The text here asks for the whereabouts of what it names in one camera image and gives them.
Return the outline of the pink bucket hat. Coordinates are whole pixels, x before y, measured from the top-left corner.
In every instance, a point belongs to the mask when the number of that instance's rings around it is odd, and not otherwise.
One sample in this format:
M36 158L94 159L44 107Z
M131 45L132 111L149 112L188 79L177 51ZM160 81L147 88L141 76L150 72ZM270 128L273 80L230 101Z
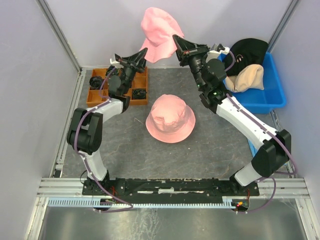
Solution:
M193 131L196 117L185 101L176 95L163 94L154 102L146 119L149 134L158 141L174 144Z
M145 10L140 25L145 34L141 49L147 48L145 59L153 64L171 57L177 50L174 35L185 37L178 22L168 12L157 7Z

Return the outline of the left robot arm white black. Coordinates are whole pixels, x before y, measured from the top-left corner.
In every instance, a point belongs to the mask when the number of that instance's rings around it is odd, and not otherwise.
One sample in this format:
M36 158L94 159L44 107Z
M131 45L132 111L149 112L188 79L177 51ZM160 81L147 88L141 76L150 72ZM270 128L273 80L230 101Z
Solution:
M111 65L121 65L121 73L113 74L116 71L114 67L102 81L99 93L104 101L91 108L76 108L71 118L67 143L83 160L87 176L95 180L93 189L99 195L106 195L111 189L111 183L105 179L108 170L100 154L103 124L128 109L131 98L126 94L136 73L145 71L147 51L145 47L128 57L115 54Z

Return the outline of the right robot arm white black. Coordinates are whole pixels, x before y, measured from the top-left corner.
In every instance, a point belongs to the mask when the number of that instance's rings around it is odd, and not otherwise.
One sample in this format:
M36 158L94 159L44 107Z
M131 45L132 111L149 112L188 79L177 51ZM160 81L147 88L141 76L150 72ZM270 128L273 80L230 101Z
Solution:
M240 196L249 184L278 173L280 167L293 159L291 135L259 120L226 88L227 73L221 59L221 55L229 53L226 47L219 44L215 50L210 50L206 44L190 42L177 34L172 38L179 64L189 66L201 92L202 104L237 128L257 150L251 162L230 177L231 193Z

